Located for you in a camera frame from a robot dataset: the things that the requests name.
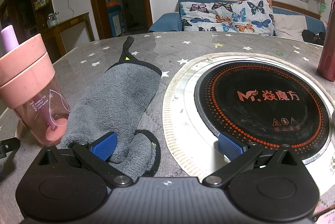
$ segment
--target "gray microfiber cloth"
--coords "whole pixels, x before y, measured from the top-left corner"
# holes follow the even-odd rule
[[[92,143],[115,132],[117,146],[107,161],[136,180],[143,175],[153,176],[160,163],[157,139],[149,131],[136,131],[136,127],[158,89],[161,70],[129,53],[133,41],[127,38],[120,62],[111,66],[76,103],[59,147]]]

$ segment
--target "red thermos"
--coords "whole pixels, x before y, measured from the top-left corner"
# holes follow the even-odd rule
[[[318,72],[325,79],[335,81],[335,0],[332,1]]]

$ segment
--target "white cabinet door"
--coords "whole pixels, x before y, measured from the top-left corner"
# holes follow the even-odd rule
[[[118,15],[113,16],[113,23],[115,27],[116,36],[119,36],[122,33],[122,31],[121,31],[120,20],[119,20]]]

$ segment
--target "metal screw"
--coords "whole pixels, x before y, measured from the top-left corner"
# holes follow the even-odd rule
[[[130,183],[130,178],[128,176],[117,176],[114,178],[114,182],[117,184],[125,185]]]
[[[206,182],[211,185],[218,185],[222,182],[222,179],[218,176],[209,176],[205,178]]]

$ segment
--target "pink tumbler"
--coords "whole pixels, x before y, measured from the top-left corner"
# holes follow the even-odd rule
[[[332,1],[318,72],[325,79],[335,81],[335,0]]]
[[[40,34],[18,44],[13,27],[1,31],[7,54],[0,58],[0,96],[43,145],[57,145],[70,107],[62,96]]]

